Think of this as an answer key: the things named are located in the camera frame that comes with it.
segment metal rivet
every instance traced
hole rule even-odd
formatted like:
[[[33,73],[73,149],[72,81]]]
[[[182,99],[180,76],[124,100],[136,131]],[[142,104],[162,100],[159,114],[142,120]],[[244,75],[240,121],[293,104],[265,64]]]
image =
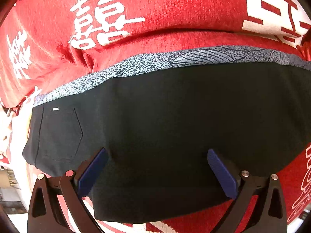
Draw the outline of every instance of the metal rivet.
[[[44,178],[44,174],[40,173],[37,178],[38,178],[38,180],[42,180]]]
[[[271,178],[273,178],[274,180],[277,180],[278,179],[278,176],[276,174],[272,174],[271,175]]]
[[[73,170],[69,170],[66,172],[67,177],[71,177],[75,172]]]
[[[242,176],[248,177],[249,176],[249,172],[248,171],[242,171]]]

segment triangular cutout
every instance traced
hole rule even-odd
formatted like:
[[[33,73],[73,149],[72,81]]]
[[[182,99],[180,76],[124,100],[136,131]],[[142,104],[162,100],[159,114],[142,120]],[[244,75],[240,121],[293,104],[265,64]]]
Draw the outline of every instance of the triangular cutout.
[[[268,214],[281,219],[283,217],[281,197],[278,189],[274,189]]]
[[[34,207],[32,209],[32,216],[34,218],[46,215],[42,188],[38,188],[35,195]]]

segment red fabric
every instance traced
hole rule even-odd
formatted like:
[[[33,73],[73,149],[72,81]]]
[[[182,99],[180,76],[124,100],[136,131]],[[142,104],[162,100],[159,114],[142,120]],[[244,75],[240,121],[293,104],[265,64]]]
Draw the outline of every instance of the red fabric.
[[[249,45],[301,56],[295,45],[301,44],[300,36],[311,25],[296,0],[104,0],[100,5],[100,0],[88,0],[81,6],[90,9],[76,15],[77,1],[18,0],[8,14],[0,28],[0,97],[7,107],[16,106],[34,86],[47,93],[139,53]],[[105,18],[102,14],[107,11],[110,15]],[[76,34],[76,18],[90,23],[82,32],[90,25],[101,27],[80,38],[92,41],[94,47],[74,48],[78,37],[68,43]],[[234,32],[269,34],[274,40]],[[106,43],[105,34],[118,36]],[[12,63],[8,49],[14,39]]]
[[[11,151],[9,149],[6,150],[7,159],[9,162],[11,162]]]
[[[3,159],[0,159],[1,162],[9,164],[9,160],[7,159],[7,157],[4,157]]]
[[[301,52],[305,60],[311,61],[311,43],[305,42],[303,46],[299,46],[298,50]]]

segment blue clamp pad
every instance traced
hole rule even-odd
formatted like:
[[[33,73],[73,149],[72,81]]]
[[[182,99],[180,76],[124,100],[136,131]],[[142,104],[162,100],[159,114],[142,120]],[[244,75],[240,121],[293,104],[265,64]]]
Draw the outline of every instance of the blue clamp pad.
[[[79,198],[86,197],[89,194],[108,159],[108,152],[103,148],[86,168],[77,183],[77,195]]]
[[[213,149],[208,150],[207,161],[226,196],[236,199],[238,196],[238,187],[241,183],[241,178],[238,176],[238,170],[233,167],[233,172],[230,172],[226,165],[228,162],[224,162],[224,160],[222,160]]]

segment black pants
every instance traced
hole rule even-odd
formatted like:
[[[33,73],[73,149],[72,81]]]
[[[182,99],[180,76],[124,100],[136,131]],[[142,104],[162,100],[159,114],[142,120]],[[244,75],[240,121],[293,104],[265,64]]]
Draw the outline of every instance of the black pants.
[[[90,194],[96,219],[158,221],[226,200],[209,148],[257,176],[294,160],[310,141],[310,89],[311,72],[275,63],[112,78],[35,107],[23,155],[59,176],[105,147],[110,160]]]

